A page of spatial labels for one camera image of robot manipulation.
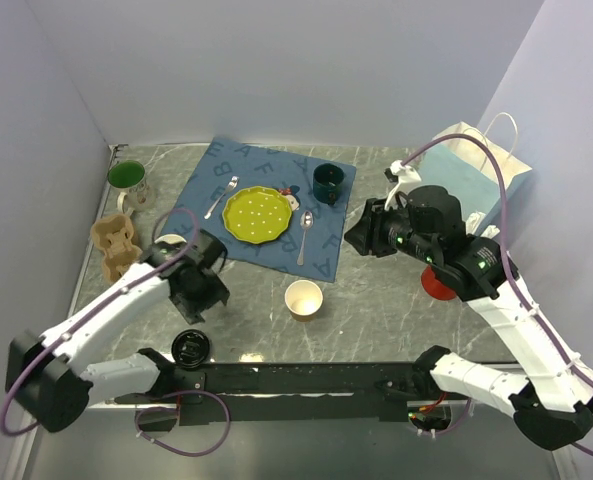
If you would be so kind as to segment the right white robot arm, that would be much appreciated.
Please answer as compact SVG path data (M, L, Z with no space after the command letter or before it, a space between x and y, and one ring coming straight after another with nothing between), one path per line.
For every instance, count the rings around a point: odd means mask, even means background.
M401 252L427 264L487 322L522 368L506 373L433 346L413 364L420 396L445 392L484 403L549 451L583 439L593 428L593 370L555 333L501 246L467 233L460 202L445 188L396 194L392 209L383 199L368 199L345 239L362 256Z

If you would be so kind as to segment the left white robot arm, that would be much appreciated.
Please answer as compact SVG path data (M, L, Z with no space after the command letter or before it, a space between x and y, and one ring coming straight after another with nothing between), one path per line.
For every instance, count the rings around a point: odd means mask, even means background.
M226 303L230 293L213 266L227 248L204 229L195 240L153 243L127 272L77 314L40 335L14 338L8 350L4 403L17 402L50 433L64 430L91 405L129 394L166 400L175 367L145 348L117 361L95 353L149 307L170 300L188 324Z

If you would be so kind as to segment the brown paper coffee cup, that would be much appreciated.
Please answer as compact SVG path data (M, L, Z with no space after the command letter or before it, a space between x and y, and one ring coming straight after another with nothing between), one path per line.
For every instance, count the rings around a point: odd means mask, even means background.
M314 282L297 280L286 289L284 301L294 320L308 322L322 307L323 293Z

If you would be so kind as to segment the stack of brown paper cups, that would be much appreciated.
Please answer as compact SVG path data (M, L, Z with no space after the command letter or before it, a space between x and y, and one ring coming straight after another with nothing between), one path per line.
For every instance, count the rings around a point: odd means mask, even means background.
M178 234L165 234L165 235L161 235L159 237L157 237L154 240L155 243L161 243L164 242L166 244L169 245L183 245L186 244L187 241L186 239Z

